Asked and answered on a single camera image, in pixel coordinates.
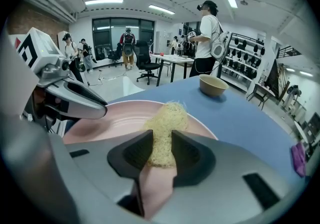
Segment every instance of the shelf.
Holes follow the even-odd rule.
[[[240,64],[244,64],[245,66],[248,66],[248,67],[250,67],[251,69],[254,69],[254,70],[257,71],[256,68],[254,68],[254,67],[252,67],[251,65],[248,65],[248,64],[246,64],[246,63],[244,63],[244,62],[238,61],[238,60],[233,59],[233,58],[231,58],[231,57],[226,57],[226,58],[228,58],[228,59],[230,59],[230,60],[233,60],[234,62],[238,62],[238,63],[240,63]]]
[[[234,46],[230,46],[230,45],[229,45],[229,48],[235,49],[235,50],[238,50],[238,51],[241,51],[241,52],[244,52],[244,53],[248,53],[248,55],[252,55],[252,56],[254,56],[255,58],[261,59],[261,57],[258,57],[258,56],[256,56],[254,53],[251,53],[251,52],[249,52],[249,51],[241,50],[241,49],[238,49],[238,48],[236,48],[236,47],[234,47]]]
[[[247,80],[249,80],[249,81],[252,81],[252,79],[248,78],[246,75],[244,75],[244,74],[242,74],[242,73],[240,73],[240,72],[238,72],[238,71],[236,71],[236,70],[234,70],[234,69],[232,69],[232,68],[230,68],[230,67],[228,67],[228,66],[222,65],[222,68],[226,68],[226,69],[234,72],[235,74],[238,74],[239,76],[242,76],[242,77],[244,77],[245,79],[247,79]]]
[[[238,38],[239,40],[242,40],[242,41],[244,41],[244,40],[246,40],[246,43],[247,44],[252,44],[252,45],[258,45],[260,48],[263,48],[264,47],[264,45],[261,45],[261,44],[259,44],[259,43],[257,43],[257,42],[254,42],[254,41],[250,41],[250,40],[248,40],[248,39],[246,39],[246,38],[242,38],[242,37],[239,37],[239,36],[232,36],[232,38]]]
[[[235,85],[236,87],[242,89],[243,91],[248,92],[248,88],[246,87],[246,85],[239,82],[239,80],[237,78],[230,76],[230,75],[227,75],[225,73],[221,73],[220,78],[228,83]]]

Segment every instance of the black shorts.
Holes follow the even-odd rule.
[[[212,69],[214,68],[215,65],[215,59],[213,57],[209,58],[197,58],[193,62],[190,76],[197,76],[200,74],[211,74]]]

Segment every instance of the beige bowl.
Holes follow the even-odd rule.
[[[229,87],[223,80],[208,74],[200,74],[199,78],[200,89],[208,96],[220,96]]]

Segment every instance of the white table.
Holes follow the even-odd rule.
[[[170,62],[172,63],[172,72],[171,72],[171,81],[174,81],[174,75],[175,75],[175,67],[177,63],[184,63],[184,73],[183,73],[183,78],[185,79],[187,76],[187,63],[193,63],[194,59],[192,58],[183,58],[183,57],[179,57],[178,55],[164,55],[164,56],[160,56],[160,55],[156,55],[156,54],[150,54],[151,57],[155,57],[156,61],[159,59],[160,62],[160,69],[159,69],[159,75],[158,75],[158,80],[157,80],[157,86],[159,86],[159,82],[160,82],[160,77],[161,77],[161,72],[162,72],[162,68],[164,66],[164,61]]]
[[[303,138],[303,140],[306,142],[306,144],[308,145],[309,144],[309,141],[308,141],[308,138],[307,138],[307,136],[306,136],[306,134],[305,134],[305,132],[304,132],[304,130],[302,130],[302,128],[300,127],[300,125],[296,122],[296,121],[294,121],[295,123],[295,127],[296,127],[296,129],[298,130],[298,132],[299,132],[299,134],[301,135],[301,137]]]
[[[258,90],[258,89],[262,89],[262,90],[264,91],[264,95],[263,95],[263,96],[261,96],[261,95],[259,95],[259,94],[257,93],[257,90]],[[248,99],[251,95],[252,95],[252,97],[251,97],[248,101],[250,101],[253,97],[258,98],[258,99],[260,100],[259,106],[261,105],[261,103],[263,103],[261,110],[263,109],[263,107],[264,107],[264,105],[265,105],[265,102],[270,98],[270,96],[275,97],[275,94],[274,94],[270,89],[268,89],[268,88],[265,87],[265,86],[262,86],[262,85],[261,85],[260,83],[258,83],[258,82],[255,82],[254,90],[253,90],[253,92],[252,92],[250,95],[247,96],[247,99]]]

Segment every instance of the purple cloth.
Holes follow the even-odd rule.
[[[306,155],[304,152],[304,147],[301,142],[299,142],[297,145],[294,145],[291,147],[291,154],[293,159],[293,167],[296,173],[299,174],[300,177],[305,176],[305,170],[306,170]]]

